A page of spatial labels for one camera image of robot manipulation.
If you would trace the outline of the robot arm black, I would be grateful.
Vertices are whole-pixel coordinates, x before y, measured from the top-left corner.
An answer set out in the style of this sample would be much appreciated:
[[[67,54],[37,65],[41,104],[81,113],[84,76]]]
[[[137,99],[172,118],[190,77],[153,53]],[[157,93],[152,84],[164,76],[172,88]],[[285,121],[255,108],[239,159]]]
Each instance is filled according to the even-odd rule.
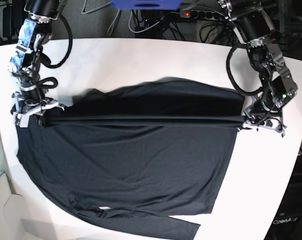
[[[74,105],[47,110],[37,117],[44,127],[227,127],[265,128],[285,134],[283,107],[298,90],[276,42],[276,30],[255,0],[222,0],[224,16],[239,42],[226,58],[233,86],[223,89],[183,79],[167,79],[102,93],[91,90]],[[245,47],[261,86],[245,91],[230,68],[233,53]]]
[[[14,55],[10,58],[8,71],[16,78],[19,91],[15,92],[14,123],[20,128],[28,127],[31,116],[43,116],[53,108],[64,109],[57,100],[46,97],[49,89],[58,86],[54,77],[40,78],[41,65],[49,69],[61,67],[68,59],[73,45],[73,35],[69,23],[62,15],[66,5],[64,0],[28,0],[24,11],[28,17],[24,20],[19,34]],[[50,58],[43,53],[43,45],[52,39],[51,23],[61,20],[68,34],[68,48],[63,59],[52,64]]]

